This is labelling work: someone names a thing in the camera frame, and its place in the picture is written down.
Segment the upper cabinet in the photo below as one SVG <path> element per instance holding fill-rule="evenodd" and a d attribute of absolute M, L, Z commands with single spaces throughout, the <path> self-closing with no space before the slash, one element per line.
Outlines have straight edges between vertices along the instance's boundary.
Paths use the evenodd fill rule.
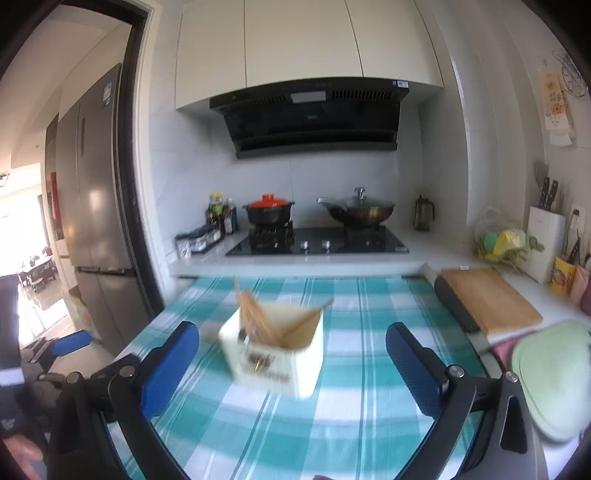
<path fill-rule="evenodd" d="M 176 107 L 246 87 L 244 1 L 214 0 L 183 14 Z"/>
<path fill-rule="evenodd" d="M 413 0 L 346 0 L 363 76 L 442 87 L 431 39 Z"/>
<path fill-rule="evenodd" d="M 183 14 L 177 108 L 247 86 L 361 76 L 443 86 L 413 0 L 208 0 Z"/>
<path fill-rule="evenodd" d="M 246 84 L 361 77 L 344 0 L 245 0 Z"/>

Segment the countertop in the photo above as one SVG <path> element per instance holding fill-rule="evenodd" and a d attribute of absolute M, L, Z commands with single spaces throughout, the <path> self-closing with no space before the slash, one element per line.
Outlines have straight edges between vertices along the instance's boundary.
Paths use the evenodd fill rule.
<path fill-rule="evenodd" d="M 410 253 L 227 257 L 226 253 L 248 235 L 248 232 L 240 231 L 226 237 L 204 255 L 173 262 L 169 270 L 173 277 L 363 277 L 417 275 L 422 273 L 425 264 L 435 270 L 457 268 L 460 265 L 482 265 L 477 258 L 444 246 L 432 233 L 390 230 L 408 247 Z"/>
<path fill-rule="evenodd" d="M 444 268 L 486 267 L 474 255 L 442 243 L 433 233 L 390 227 L 410 253 L 407 254 L 329 254 L 329 255 L 257 255 L 227 257 L 226 253 L 248 231 L 226 237 L 204 255 L 194 255 L 169 265 L 173 277 L 364 277 L 379 275 L 424 275 L 434 281 Z M 526 298 L 543 317 L 542 323 L 524 330 L 488 335 L 493 344 L 528 330 L 538 330 L 566 319 L 577 319 L 591 326 L 591 318 L 566 296 L 560 296 L 525 274 L 500 266 L 503 277 Z"/>

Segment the black range hood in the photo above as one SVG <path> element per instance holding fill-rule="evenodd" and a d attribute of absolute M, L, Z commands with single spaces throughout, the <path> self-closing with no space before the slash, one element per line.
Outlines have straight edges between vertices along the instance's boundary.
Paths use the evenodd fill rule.
<path fill-rule="evenodd" d="M 238 158 L 334 148 L 396 150 L 402 80 L 291 80 L 212 97 Z"/>

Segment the plastic bag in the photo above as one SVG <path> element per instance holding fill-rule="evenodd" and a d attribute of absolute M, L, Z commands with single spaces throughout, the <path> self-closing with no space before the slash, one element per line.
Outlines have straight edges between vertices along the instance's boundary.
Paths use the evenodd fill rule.
<path fill-rule="evenodd" d="M 517 267 L 527 257 L 525 232 L 494 207 L 487 207 L 476 222 L 474 240 L 478 256 L 487 262 Z"/>

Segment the electrical outlet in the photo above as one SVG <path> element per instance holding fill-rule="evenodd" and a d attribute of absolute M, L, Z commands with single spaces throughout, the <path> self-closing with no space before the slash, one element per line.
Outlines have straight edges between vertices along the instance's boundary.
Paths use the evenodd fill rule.
<path fill-rule="evenodd" d="M 573 215 L 575 210 L 579 211 L 578 215 Z M 570 215 L 567 219 L 570 222 L 570 218 L 573 218 L 573 222 L 570 225 L 571 230 L 579 231 L 579 235 L 582 237 L 583 233 L 585 232 L 585 219 L 587 218 L 587 210 L 579 205 L 575 205 L 574 203 L 570 206 Z"/>

